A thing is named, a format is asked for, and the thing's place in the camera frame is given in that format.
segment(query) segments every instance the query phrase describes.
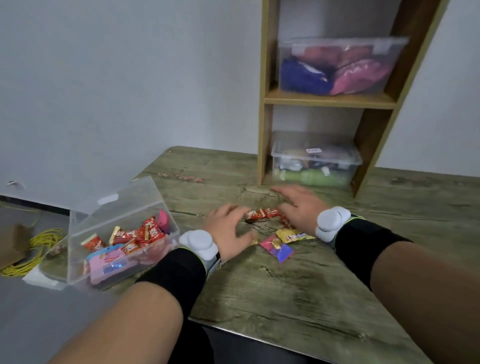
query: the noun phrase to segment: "white wrist sensor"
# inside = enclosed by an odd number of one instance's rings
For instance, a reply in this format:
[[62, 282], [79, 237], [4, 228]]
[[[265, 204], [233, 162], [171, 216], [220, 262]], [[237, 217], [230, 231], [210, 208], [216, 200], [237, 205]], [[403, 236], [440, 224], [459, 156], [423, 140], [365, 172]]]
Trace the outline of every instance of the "white wrist sensor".
[[187, 231], [180, 236], [179, 242], [198, 255], [208, 275], [210, 275], [220, 263], [218, 247], [213, 242], [212, 235], [205, 230]]
[[330, 243], [351, 216], [350, 211], [340, 206], [322, 211], [317, 217], [315, 234], [325, 243]]

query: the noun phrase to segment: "black wrist strap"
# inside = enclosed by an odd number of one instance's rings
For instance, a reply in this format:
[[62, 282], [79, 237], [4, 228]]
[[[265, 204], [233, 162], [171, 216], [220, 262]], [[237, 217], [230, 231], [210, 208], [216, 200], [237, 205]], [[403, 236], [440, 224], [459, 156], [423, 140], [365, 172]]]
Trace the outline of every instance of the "black wrist strap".
[[387, 247], [396, 242], [412, 242], [373, 222], [355, 218], [347, 222], [335, 237], [335, 250], [369, 290], [373, 264]]
[[206, 277], [205, 266], [195, 253], [188, 249], [174, 249], [137, 282], [150, 282], [165, 288], [180, 303], [183, 318], [187, 319]]

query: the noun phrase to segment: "clear plastic box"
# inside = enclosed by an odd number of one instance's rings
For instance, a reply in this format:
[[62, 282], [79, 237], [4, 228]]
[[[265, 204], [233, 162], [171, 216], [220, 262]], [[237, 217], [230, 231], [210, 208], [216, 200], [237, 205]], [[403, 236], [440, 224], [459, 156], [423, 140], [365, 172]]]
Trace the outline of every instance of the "clear plastic box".
[[273, 177], [307, 186], [348, 188], [362, 159], [348, 137], [274, 132]]
[[[100, 266], [96, 265], [97, 268], [85, 264], [85, 258], [91, 252], [81, 246], [81, 242], [97, 234], [108, 244], [115, 226], [120, 226], [124, 231], [138, 229], [146, 219], [152, 216], [158, 218], [160, 209], [169, 218], [169, 235], [165, 238], [115, 260], [106, 259]], [[104, 290], [111, 287], [163, 258], [178, 244], [179, 232], [152, 178], [134, 180], [128, 187], [118, 191], [116, 201], [101, 205], [88, 217], [81, 212], [71, 211], [67, 283], [80, 289]]]
[[407, 37], [308, 37], [279, 42], [280, 89], [319, 96], [381, 93], [407, 43]]

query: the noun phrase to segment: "yellow candy wrapper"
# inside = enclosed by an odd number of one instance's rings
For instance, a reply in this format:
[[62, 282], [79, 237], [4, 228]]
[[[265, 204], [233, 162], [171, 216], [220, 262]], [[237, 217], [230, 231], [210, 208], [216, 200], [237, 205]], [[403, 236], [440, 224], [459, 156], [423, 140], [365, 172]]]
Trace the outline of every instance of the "yellow candy wrapper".
[[316, 239], [313, 236], [307, 235], [304, 232], [301, 232], [298, 229], [280, 229], [276, 231], [276, 235], [280, 238], [281, 241], [284, 243], [292, 243], [298, 240], [310, 240]]

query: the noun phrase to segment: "hand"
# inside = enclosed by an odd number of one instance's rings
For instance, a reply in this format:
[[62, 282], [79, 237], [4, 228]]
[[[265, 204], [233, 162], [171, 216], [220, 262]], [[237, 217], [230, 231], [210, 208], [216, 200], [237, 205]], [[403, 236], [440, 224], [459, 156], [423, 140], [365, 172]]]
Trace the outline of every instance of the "hand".
[[271, 189], [292, 202], [293, 205], [283, 203], [278, 209], [287, 216], [293, 226], [302, 232], [315, 236], [317, 217], [322, 211], [328, 210], [330, 206], [319, 199], [311, 190], [296, 184], [272, 186]]
[[238, 205], [224, 205], [210, 212], [205, 218], [204, 230], [209, 232], [218, 247], [222, 262], [240, 254], [248, 248], [255, 233], [250, 231], [240, 238], [235, 235], [235, 227], [243, 215], [250, 211], [248, 207]]

